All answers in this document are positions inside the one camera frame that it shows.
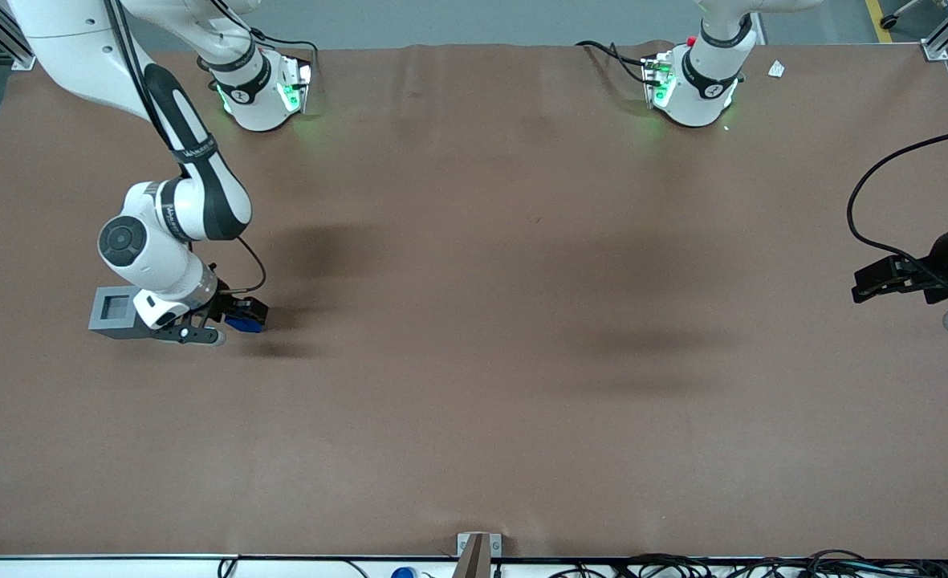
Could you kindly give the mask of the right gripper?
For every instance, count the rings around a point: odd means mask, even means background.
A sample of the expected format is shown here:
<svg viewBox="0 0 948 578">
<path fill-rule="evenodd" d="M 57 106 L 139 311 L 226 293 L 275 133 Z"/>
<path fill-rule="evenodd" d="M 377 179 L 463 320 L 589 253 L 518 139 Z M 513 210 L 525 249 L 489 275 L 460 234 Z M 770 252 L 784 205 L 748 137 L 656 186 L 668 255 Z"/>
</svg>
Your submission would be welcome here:
<svg viewBox="0 0 948 578">
<path fill-rule="evenodd" d="M 220 291 L 195 291 L 181 297 L 140 290 L 135 295 L 135 310 L 144 325 L 151 330 L 186 324 L 206 327 L 206 323 L 225 324 L 228 327 L 230 295 Z M 254 296 L 235 296 L 231 300 L 231 317 L 236 319 L 265 319 L 269 307 Z"/>
</svg>

